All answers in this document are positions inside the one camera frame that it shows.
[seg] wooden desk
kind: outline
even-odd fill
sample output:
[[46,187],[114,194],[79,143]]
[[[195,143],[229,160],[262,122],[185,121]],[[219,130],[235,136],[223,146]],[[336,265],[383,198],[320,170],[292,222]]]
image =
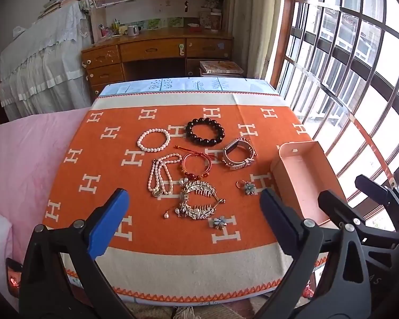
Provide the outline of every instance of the wooden desk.
[[112,38],[83,50],[81,57],[95,99],[116,82],[199,76],[200,61],[230,60],[232,43],[223,32],[165,28]]

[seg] metal bolt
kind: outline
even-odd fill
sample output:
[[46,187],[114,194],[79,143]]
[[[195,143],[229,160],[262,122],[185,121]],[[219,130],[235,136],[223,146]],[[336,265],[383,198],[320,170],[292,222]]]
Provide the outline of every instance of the metal bolt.
[[306,227],[308,227],[308,228],[313,228],[313,227],[316,225],[316,223],[315,223],[312,219],[310,219],[310,218],[305,219],[305,220],[303,221],[303,224],[304,224]]
[[35,231],[36,233],[39,233],[39,232],[43,231],[43,229],[44,229],[44,225],[43,225],[43,224],[37,224],[37,225],[35,226],[35,228],[34,228],[34,231]]
[[347,223],[347,224],[344,226],[344,228],[345,228],[347,231],[350,231],[350,232],[355,231],[355,227],[354,227],[353,225],[351,225],[350,223]]
[[73,223],[73,227],[76,229],[80,229],[84,227],[84,221],[82,219],[78,219]]

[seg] pink bed sheet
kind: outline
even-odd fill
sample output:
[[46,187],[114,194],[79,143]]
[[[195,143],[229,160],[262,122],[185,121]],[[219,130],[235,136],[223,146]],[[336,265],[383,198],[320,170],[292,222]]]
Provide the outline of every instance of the pink bed sheet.
[[12,223],[13,258],[23,262],[53,180],[89,109],[32,115],[0,125],[0,214]]

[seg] black bead bracelet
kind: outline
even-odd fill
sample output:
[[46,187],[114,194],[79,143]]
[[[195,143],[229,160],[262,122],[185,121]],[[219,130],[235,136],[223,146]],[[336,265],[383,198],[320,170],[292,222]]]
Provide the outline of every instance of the black bead bracelet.
[[[196,124],[208,124],[210,127],[214,128],[217,132],[216,138],[208,140],[200,138],[199,136],[194,134],[194,132],[192,132],[192,128]],[[199,119],[193,119],[191,122],[188,122],[185,130],[186,130],[186,139],[190,139],[194,143],[203,146],[214,146],[216,144],[219,144],[222,142],[222,140],[225,137],[225,130],[220,125],[220,123],[218,123],[216,120],[210,120],[210,118],[208,117],[206,118],[200,117]]]

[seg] pearl necklace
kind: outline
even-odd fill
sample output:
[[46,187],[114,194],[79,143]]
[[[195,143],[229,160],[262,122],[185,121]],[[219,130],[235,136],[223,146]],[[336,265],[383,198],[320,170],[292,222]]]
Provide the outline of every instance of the pearl necklace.
[[[165,137],[167,140],[159,148],[146,148],[145,146],[142,145],[143,138],[145,138],[149,133],[152,133],[152,132],[162,132],[165,134]],[[137,140],[137,146],[139,146],[142,151],[146,151],[146,152],[163,151],[168,146],[169,143],[170,143],[170,134],[169,134],[169,132],[167,132],[165,129],[162,129],[162,128],[153,128],[151,130],[147,130],[146,132],[143,132],[143,134]]]
[[[178,157],[179,159],[177,159],[175,161],[164,161],[165,159],[170,158],[170,157]],[[182,161],[182,156],[178,153],[171,153],[170,155],[153,160],[151,173],[149,174],[148,190],[152,193],[152,195],[154,197],[159,197],[161,194],[167,195],[167,194],[173,193],[173,182],[171,180],[170,172],[168,171],[166,164],[179,163],[181,161]],[[161,176],[161,168],[162,167],[164,167],[164,170],[167,173],[168,181],[170,183],[170,188],[169,188],[168,192],[165,190],[163,177]],[[154,174],[155,174],[156,186],[155,186],[155,188],[151,188],[152,175],[154,175]]]

